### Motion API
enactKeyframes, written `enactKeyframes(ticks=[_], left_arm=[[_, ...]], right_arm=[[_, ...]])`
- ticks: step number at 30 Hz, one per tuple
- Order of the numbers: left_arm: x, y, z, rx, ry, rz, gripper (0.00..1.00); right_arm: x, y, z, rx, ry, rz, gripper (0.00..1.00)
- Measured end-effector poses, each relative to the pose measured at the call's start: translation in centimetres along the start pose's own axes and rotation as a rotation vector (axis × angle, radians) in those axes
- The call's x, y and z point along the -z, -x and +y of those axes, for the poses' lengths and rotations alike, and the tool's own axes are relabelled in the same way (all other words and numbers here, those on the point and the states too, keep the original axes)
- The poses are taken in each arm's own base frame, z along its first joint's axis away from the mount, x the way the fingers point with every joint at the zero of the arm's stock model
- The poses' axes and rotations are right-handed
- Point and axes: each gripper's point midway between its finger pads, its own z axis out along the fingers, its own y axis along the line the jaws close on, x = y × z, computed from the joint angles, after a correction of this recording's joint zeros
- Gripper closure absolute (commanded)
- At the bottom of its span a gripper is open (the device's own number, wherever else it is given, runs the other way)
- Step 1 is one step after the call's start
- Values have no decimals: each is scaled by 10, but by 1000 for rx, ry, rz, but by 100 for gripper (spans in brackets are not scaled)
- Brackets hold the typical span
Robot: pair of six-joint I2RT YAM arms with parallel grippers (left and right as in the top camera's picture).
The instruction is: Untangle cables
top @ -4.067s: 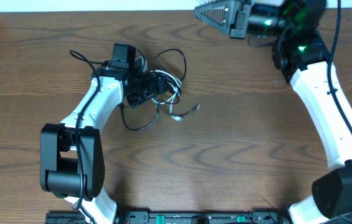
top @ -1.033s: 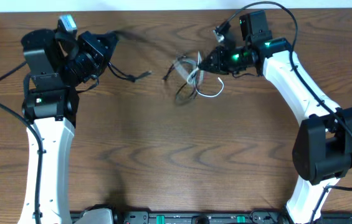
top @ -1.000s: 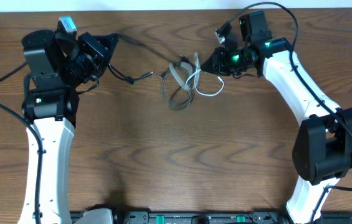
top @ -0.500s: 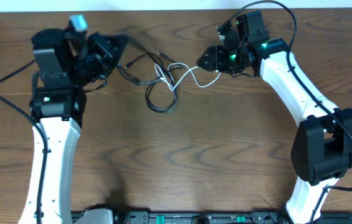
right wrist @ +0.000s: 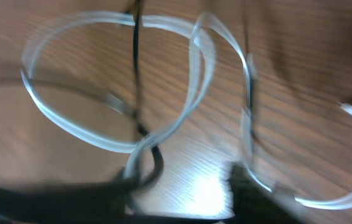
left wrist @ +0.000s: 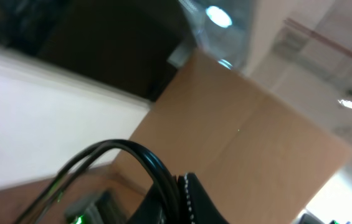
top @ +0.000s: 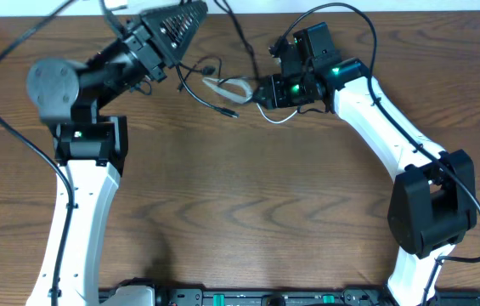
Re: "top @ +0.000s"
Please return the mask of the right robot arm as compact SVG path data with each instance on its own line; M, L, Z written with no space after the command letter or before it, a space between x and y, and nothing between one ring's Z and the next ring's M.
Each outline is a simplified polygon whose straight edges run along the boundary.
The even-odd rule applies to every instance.
M475 190L472 159L463 150L448 153L410 123L360 59L341 57L326 23L293 37L270 47L281 71L261 80L253 101L267 110L322 101L362 137L393 181L387 222L399 249L387 290L397 305L430 301L436 262L477 224L468 196Z

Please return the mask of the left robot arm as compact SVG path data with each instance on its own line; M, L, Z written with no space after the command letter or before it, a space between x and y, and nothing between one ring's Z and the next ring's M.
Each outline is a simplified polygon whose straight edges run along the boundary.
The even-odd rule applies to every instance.
M147 9L86 62L46 58L26 87L54 139L54 215L30 305L152 305L155 288L132 282L109 296L99 264L110 206L128 151L127 119L100 110L143 82L160 82L185 55L208 7L189 1Z

